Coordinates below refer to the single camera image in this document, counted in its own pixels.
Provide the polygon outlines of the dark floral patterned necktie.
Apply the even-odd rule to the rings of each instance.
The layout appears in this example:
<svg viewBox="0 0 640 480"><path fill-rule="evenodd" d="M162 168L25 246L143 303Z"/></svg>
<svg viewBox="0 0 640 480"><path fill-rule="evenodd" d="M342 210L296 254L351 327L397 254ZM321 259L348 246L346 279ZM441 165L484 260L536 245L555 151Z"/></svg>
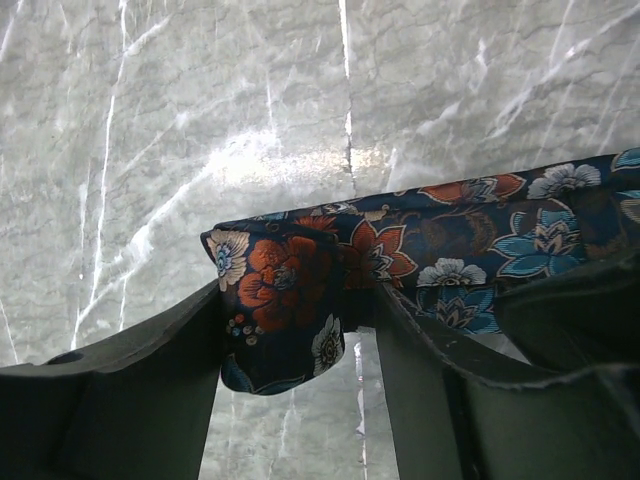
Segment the dark floral patterned necktie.
<svg viewBox="0 0 640 480"><path fill-rule="evenodd" d="M269 396L325 373L388 284L464 334L496 297L639 243L630 149L224 222L201 236L224 307L221 377Z"/></svg>

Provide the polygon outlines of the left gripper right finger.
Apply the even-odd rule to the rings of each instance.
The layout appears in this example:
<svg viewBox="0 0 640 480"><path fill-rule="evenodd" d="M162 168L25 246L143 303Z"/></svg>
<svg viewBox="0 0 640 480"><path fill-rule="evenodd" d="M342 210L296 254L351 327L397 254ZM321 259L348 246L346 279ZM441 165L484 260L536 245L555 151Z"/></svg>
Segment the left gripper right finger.
<svg viewBox="0 0 640 480"><path fill-rule="evenodd" d="M376 336L403 479L635 479L639 370L558 374L415 316L376 289Z"/></svg>

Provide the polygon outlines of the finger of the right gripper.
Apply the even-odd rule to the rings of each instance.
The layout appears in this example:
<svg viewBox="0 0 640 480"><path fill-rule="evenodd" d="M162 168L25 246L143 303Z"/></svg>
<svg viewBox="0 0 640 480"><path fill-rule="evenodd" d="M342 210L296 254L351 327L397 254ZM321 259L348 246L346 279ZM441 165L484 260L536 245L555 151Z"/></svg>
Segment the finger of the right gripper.
<svg viewBox="0 0 640 480"><path fill-rule="evenodd" d="M639 363L639 251L627 249L498 296L501 331L532 364Z"/></svg>

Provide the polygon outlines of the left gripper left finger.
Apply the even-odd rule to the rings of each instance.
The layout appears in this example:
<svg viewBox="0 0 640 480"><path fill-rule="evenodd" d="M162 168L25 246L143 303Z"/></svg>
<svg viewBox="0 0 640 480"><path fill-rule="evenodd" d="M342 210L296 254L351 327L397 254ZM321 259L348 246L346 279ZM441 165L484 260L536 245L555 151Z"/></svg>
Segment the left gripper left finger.
<svg viewBox="0 0 640 480"><path fill-rule="evenodd" d="M1 371L5 479L195 479L220 371L210 283L41 365Z"/></svg>

